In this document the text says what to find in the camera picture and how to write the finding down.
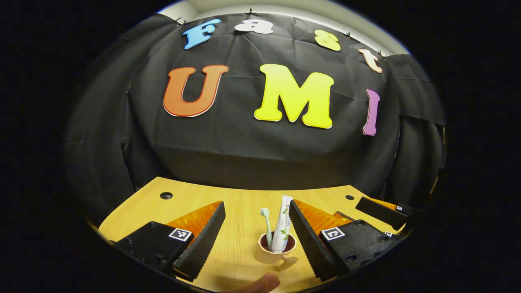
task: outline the toothbrush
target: toothbrush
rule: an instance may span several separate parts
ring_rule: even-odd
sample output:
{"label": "toothbrush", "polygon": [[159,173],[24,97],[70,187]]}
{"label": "toothbrush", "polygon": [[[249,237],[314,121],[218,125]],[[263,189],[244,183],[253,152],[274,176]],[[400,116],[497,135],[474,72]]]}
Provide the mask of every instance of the toothbrush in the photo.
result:
{"label": "toothbrush", "polygon": [[271,247],[271,229],[269,227],[269,221],[268,221],[269,210],[267,207],[264,207],[260,210],[260,213],[262,216],[264,216],[266,218],[266,226],[268,229],[268,231],[266,232],[266,241],[268,241],[268,249],[269,249]]}

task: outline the finger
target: finger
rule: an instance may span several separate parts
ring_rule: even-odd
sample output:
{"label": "finger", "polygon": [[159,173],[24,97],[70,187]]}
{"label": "finger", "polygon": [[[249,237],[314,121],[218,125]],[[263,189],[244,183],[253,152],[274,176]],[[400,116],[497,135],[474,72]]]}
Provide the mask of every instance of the finger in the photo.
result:
{"label": "finger", "polygon": [[266,273],[257,281],[244,287],[222,293],[268,293],[280,285],[279,277],[274,273]]}

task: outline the toothpaste tube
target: toothpaste tube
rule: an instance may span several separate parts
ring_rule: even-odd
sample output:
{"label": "toothpaste tube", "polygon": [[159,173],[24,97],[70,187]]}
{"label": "toothpaste tube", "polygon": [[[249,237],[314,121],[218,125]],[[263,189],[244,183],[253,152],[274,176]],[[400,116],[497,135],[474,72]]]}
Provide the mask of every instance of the toothpaste tube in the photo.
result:
{"label": "toothpaste tube", "polygon": [[291,219],[290,219],[290,202],[292,197],[282,196],[282,204],[280,206],[279,219],[277,220],[277,227],[273,233],[271,240],[271,247],[269,250],[273,253],[282,253],[288,244],[290,236]]}

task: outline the white wall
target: white wall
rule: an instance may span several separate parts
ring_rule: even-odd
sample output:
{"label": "white wall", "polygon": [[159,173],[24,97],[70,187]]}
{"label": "white wall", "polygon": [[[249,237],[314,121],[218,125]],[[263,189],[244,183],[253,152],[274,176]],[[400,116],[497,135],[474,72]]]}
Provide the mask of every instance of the white wall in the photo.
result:
{"label": "white wall", "polygon": [[349,32],[353,38],[375,51],[381,51],[384,56],[409,54],[399,41],[378,26],[346,7],[328,0],[183,0],[158,13],[172,19],[182,17],[179,21],[183,22],[215,15],[246,13],[250,8],[253,12],[297,17],[342,33]]}

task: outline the orange letter u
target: orange letter u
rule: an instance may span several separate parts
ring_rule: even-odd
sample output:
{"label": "orange letter u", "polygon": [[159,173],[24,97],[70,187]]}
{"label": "orange letter u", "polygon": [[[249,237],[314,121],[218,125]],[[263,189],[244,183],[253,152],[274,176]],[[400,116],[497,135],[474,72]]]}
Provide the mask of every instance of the orange letter u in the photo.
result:
{"label": "orange letter u", "polygon": [[208,111],[213,105],[221,75],[228,71],[228,66],[208,65],[203,67],[206,74],[203,89],[199,98],[193,102],[183,100],[184,86],[188,76],[194,74],[195,68],[181,67],[168,73],[170,80],[163,98],[163,106],[166,112],[172,116],[194,117]]}

